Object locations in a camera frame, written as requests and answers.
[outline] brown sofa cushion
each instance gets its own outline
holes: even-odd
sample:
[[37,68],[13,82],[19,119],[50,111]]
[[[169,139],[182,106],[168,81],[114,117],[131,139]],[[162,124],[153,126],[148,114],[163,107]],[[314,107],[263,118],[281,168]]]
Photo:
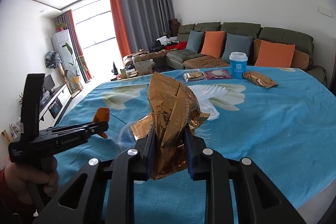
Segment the brown sofa cushion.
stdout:
[[[260,45],[261,45],[261,39],[256,39],[254,41],[253,63],[256,63],[258,59]],[[301,70],[306,70],[308,68],[308,65],[309,65],[309,55],[305,52],[295,49],[291,68],[298,68]]]
[[191,69],[208,69],[208,68],[229,67],[230,63],[227,63],[221,59],[206,55],[206,56],[184,61],[183,65]]

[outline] window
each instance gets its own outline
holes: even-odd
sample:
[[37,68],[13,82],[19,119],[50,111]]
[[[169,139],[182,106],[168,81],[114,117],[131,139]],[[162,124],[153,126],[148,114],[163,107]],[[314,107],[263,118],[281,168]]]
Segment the window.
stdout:
[[73,20],[85,61],[94,77],[110,80],[113,62],[123,68],[110,0],[100,0],[73,11]]
[[77,23],[76,32],[82,49],[115,38],[111,11]]

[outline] red cloth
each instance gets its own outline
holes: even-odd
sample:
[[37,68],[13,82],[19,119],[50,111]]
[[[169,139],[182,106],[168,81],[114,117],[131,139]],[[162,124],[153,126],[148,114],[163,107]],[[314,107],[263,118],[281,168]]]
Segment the red cloth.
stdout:
[[177,45],[173,45],[173,46],[165,46],[166,50],[172,50],[174,48],[178,49],[178,50],[184,50],[187,46],[187,42],[180,42]]
[[2,200],[5,202],[6,206],[13,212],[32,216],[36,212],[35,205],[27,205],[22,203],[17,196],[7,187],[4,178],[5,170],[0,172],[0,196]]

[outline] tv stand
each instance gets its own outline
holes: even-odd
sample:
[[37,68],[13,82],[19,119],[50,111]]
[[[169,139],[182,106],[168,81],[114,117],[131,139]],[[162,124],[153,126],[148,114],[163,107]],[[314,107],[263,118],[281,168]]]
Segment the tv stand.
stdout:
[[[42,130],[48,127],[56,126],[62,119],[66,109],[71,102],[71,99],[71,94],[67,88],[67,85],[61,85],[57,87],[53,92],[51,92],[49,99],[40,107],[39,129]],[[49,108],[57,100],[60,101],[62,107],[56,117],[53,117]]]

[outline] hand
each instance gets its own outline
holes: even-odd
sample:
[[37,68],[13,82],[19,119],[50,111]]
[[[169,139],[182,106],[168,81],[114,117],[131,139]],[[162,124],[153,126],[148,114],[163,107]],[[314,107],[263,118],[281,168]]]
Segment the hand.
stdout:
[[30,165],[12,163],[6,165],[4,178],[7,187],[12,190],[17,198],[24,204],[33,204],[32,198],[29,194],[26,181],[31,181],[36,184],[45,184],[44,192],[51,198],[58,190],[58,173],[57,160],[52,158],[50,163],[50,173],[46,174]]

